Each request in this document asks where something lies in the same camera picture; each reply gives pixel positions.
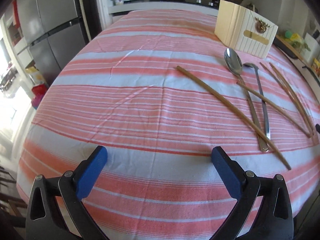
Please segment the yellow snack packet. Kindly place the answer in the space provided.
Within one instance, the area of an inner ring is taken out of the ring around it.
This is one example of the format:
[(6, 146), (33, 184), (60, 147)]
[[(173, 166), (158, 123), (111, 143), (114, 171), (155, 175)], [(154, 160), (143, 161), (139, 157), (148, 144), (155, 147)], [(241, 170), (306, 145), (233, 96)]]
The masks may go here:
[(313, 59), (313, 63), (311, 65), (311, 68), (316, 73), (316, 75), (318, 77), (320, 77), (320, 62), (316, 58)]

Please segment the yellow green produce bag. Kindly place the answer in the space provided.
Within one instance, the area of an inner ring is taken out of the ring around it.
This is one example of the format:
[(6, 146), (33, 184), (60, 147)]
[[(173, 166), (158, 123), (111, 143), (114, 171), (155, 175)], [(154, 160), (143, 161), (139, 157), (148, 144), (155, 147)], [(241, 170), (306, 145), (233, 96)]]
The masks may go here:
[(284, 33), (285, 41), (288, 42), (296, 51), (301, 52), (303, 50), (310, 51), (308, 44), (304, 39), (298, 34), (293, 33), (290, 30)]

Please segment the glass french press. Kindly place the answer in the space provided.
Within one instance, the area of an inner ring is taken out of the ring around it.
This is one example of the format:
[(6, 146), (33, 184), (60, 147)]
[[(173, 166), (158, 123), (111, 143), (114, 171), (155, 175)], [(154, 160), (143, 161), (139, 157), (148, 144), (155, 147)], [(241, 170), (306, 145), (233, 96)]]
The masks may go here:
[(248, 5), (246, 5), (246, 8), (251, 10), (251, 11), (254, 11), (254, 12), (258, 12), (256, 6), (252, 3), (249, 3)]

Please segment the wooden cutting board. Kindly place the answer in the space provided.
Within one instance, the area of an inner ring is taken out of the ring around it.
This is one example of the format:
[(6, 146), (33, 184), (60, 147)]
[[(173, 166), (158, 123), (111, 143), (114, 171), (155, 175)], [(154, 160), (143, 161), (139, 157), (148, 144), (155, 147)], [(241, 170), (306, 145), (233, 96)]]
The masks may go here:
[(282, 37), (280, 37), (279, 35), (276, 35), (273, 41), (273, 44), (280, 49), (281, 51), (283, 51), (287, 56), (289, 56), (289, 58), (291, 59), (299, 59), (303, 64), (305, 64), (307, 67), (310, 67), (310, 64), (308, 64), (302, 57), (302, 55), (300, 55), (300, 53), (298, 51), (295, 50), (295, 48), (289, 44), (288, 42), (286, 42)]

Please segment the grey refrigerator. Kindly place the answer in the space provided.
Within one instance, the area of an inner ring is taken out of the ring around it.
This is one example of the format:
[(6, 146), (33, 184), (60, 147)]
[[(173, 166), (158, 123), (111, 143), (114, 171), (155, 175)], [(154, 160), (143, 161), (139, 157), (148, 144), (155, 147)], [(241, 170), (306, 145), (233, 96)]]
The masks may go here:
[(17, 0), (17, 12), (35, 67), (51, 85), (88, 44), (79, 0)]

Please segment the large silver spoon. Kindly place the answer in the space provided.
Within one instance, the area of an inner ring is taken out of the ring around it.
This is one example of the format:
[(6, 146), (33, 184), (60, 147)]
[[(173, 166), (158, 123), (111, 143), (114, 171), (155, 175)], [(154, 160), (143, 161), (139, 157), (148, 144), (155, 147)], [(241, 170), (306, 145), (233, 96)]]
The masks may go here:
[[(244, 82), (243, 78), (241, 77), (242, 70), (243, 70), (242, 62), (241, 62), (238, 54), (235, 52), (235, 50), (233, 50), (231, 48), (227, 48), (224, 52), (224, 59), (225, 59), (225, 62), (227, 64), (229, 71), (232, 74), (234, 74), (235, 76), (237, 76), (240, 83), (242, 85), (244, 85), (245, 82)], [(245, 90), (245, 95), (246, 95), (246, 98), (248, 101), (248, 105), (249, 105), (249, 109), (250, 109), (251, 116), (253, 119), (253, 123), (258, 128), (261, 128), (257, 113), (255, 111), (255, 107), (253, 105), (253, 101), (252, 101), (251, 96), (247, 90)], [(266, 103), (265, 103), (265, 101), (261, 100), (261, 104), (262, 104), (262, 109), (263, 109), (264, 125), (266, 128), (266, 132), (264, 132), (264, 133), (268, 137), (268, 139), (270, 139), (270, 126), (269, 126), (269, 122), (268, 122)], [(259, 142), (259, 148), (260, 148), (261, 152), (267, 152), (268, 151), (267, 142), (260, 135), (258, 135), (258, 142)]]

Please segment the wooden chopstick across spoons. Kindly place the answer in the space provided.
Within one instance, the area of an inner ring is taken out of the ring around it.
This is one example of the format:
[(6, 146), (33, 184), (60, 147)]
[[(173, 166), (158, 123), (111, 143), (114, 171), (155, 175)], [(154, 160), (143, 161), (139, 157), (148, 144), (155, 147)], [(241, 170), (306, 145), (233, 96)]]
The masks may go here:
[(292, 122), (300, 131), (302, 131), (308, 138), (311, 138), (310, 132), (307, 132), (302, 126), (300, 126), (291, 116), (289, 116), (282, 108), (280, 108), (278, 105), (273, 103), (268, 98), (260, 95), (260, 93), (256, 92), (255, 90), (247, 87), (246, 85), (242, 84), (240, 81), (237, 82), (237, 84), (244, 88), (246, 91), (250, 92), (251, 94), (254, 94), (261, 100), (264, 100), (267, 104), (269, 104), (272, 108), (274, 108), (276, 111), (278, 111), (281, 115), (283, 115), (285, 118), (287, 118), (290, 122)]

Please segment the red bag on floor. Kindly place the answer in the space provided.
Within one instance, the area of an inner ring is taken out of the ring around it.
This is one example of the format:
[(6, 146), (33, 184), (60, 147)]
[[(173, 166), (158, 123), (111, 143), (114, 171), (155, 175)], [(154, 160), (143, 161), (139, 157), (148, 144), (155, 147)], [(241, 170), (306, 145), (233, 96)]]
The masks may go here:
[(31, 100), (31, 105), (34, 109), (37, 109), (45, 96), (46, 92), (48, 90), (48, 86), (43, 84), (39, 84), (34, 86), (31, 91), (34, 94), (34, 97)]

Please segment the small silver spoon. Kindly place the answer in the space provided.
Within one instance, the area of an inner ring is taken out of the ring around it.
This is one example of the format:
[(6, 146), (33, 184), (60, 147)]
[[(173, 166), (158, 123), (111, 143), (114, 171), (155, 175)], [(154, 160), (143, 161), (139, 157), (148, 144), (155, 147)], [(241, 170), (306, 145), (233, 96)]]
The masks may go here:
[[(257, 80), (257, 84), (258, 84), (259, 93), (260, 93), (260, 95), (263, 96), (264, 95), (263, 94), (263, 89), (262, 89), (262, 86), (261, 86), (259, 73), (258, 73), (259, 68), (255, 64), (249, 63), (249, 62), (244, 63), (244, 66), (254, 69), (256, 80)], [(268, 112), (267, 112), (266, 102), (264, 100), (261, 100), (261, 104), (262, 104), (263, 115), (264, 115), (265, 135), (268, 137), (268, 139), (271, 139), (271, 130), (270, 130), (270, 124), (269, 124), (269, 119), (268, 119)]]

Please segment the cream utensil holder box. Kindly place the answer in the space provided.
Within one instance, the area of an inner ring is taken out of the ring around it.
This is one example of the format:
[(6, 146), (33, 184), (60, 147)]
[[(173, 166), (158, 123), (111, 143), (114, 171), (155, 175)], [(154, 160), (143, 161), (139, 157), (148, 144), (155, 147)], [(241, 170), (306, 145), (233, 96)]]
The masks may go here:
[(256, 12), (220, 1), (214, 33), (228, 48), (264, 59), (277, 31), (276, 24)]

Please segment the pink white striped tablecloth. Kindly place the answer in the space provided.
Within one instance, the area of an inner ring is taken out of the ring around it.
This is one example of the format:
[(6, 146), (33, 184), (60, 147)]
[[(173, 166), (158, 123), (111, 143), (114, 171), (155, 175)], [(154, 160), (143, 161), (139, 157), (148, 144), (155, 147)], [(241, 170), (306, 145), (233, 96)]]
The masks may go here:
[(319, 103), (307, 82), (275, 47), (265, 59), (239, 53), (243, 79), (291, 115), (268, 109), (271, 139), (291, 165), (259, 150), (254, 131), (215, 96), (177, 70), (181, 66), (245, 115), (243, 89), (227, 69), (216, 18), (181, 10), (133, 11), (102, 31), (72, 61), (42, 99), (18, 163), (17, 191), (28, 201), (34, 178), (75, 169), (98, 145), (108, 161), (90, 195), (89, 213), (111, 239), (209, 239), (235, 204), (210, 161), (215, 146), (244, 170), (282, 174), (293, 213), (319, 184), (319, 136), (266, 72), (276, 67), (309, 118)]

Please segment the long wooden chopstick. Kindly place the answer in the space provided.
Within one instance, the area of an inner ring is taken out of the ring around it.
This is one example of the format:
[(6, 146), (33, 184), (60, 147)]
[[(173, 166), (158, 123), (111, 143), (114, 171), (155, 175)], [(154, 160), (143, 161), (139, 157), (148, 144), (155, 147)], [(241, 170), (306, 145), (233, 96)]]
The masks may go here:
[(262, 130), (253, 123), (253, 121), (251, 121), (247, 116), (245, 116), (245, 114), (240, 111), (237, 107), (235, 107), (229, 100), (227, 100), (224, 96), (222, 96), (221, 94), (219, 94), (216, 90), (214, 90), (212, 87), (210, 87), (209, 85), (207, 85), (205, 82), (203, 82), (202, 80), (200, 80), (198, 77), (196, 77), (195, 75), (191, 74), (189, 71), (185, 70), (184, 68), (177, 66), (176, 69), (181, 72), (182, 74), (184, 74), (185, 76), (189, 77), (191, 80), (193, 80), (195, 83), (197, 83), (199, 86), (201, 86), (202, 88), (204, 88), (205, 90), (207, 90), (208, 92), (210, 92), (210, 94), (214, 95), (217, 99), (219, 99), (226, 107), (228, 107), (235, 115), (237, 115), (240, 119), (243, 120), (243, 122), (251, 127), (257, 135), (259, 135), (264, 142), (267, 143), (268, 146), (270, 146), (270, 148), (272, 148), (272, 150), (274, 151), (275, 155), (278, 157), (278, 159), (285, 165), (285, 167), (288, 170), (292, 170), (292, 167), (289, 165), (289, 163), (287, 162), (287, 160), (284, 158), (284, 156), (282, 155), (282, 153), (278, 150), (278, 148), (275, 146), (275, 144), (267, 138), (266, 135), (264, 135), (264, 133), (262, 132)]

